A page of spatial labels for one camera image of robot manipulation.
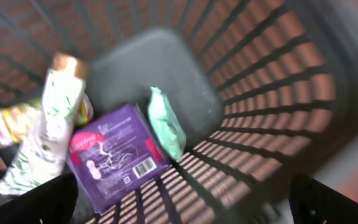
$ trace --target brown cap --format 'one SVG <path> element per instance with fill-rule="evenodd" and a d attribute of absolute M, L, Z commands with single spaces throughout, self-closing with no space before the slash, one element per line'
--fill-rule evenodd
<path fill-rule="evenodd" d="M 67 75 L 73 75 L 77 78 L 86 80 L 89 72 L 89 66 L 86 62 L 71 55 L 56 52 L 53 56 L 51 69 L 64 72 Z"/>

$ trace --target basket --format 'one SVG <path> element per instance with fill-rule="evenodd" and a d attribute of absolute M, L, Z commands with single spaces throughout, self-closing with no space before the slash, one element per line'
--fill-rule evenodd
<path fill-rule="evenodd" d="M 242 223 L 358 131 L 358 49 L 332 8 L 323 0 L 0 0 L 0 107 L 39 96 L 57 50 L 97 62 L 169 29 L 219 94 L 221 123 L 105 214 L 80 192 L 73 222 Z M 16 150 L 0 149 L 0 179 Z M 0 195 L 0 205 L 7 200 Z"/>

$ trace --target mint green packet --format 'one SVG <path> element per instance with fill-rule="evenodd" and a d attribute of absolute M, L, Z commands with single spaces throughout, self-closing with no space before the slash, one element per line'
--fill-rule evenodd
<path fill-rule="evenodd" d="M 157 87 L 151 87 L 148 113 L 149 120 L 158 140 L 168 155 L 181 160 L 186 146 L 186 135 L 172 110 L 166 94 Z"/>

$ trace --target barcode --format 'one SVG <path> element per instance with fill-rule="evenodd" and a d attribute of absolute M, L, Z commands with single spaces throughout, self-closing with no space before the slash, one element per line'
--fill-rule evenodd
<path fill-rule="evenodd" d="M 131 181 L 131 178 L 129 178 L 129 177 L 124 178 L 124 183 L 125 184 L 128 184 L 130 181 Z"/>
<path fill-rule="evenodd" d="M 132 170 L 136 174 L 136 177 L 139 179 L 149 172 L 153 171 L 156 168 L 155 163 L 151 157 L 147 158 L 145 161 L 137 164 Z"/>

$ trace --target purple box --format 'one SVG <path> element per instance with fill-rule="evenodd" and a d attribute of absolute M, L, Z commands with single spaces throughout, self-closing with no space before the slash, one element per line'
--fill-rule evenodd
<path fill-rule="evenodd" d="M 170 166 L 134 105 L 125 105 L 77 131 L 67 163 L 98 213 Z"/>

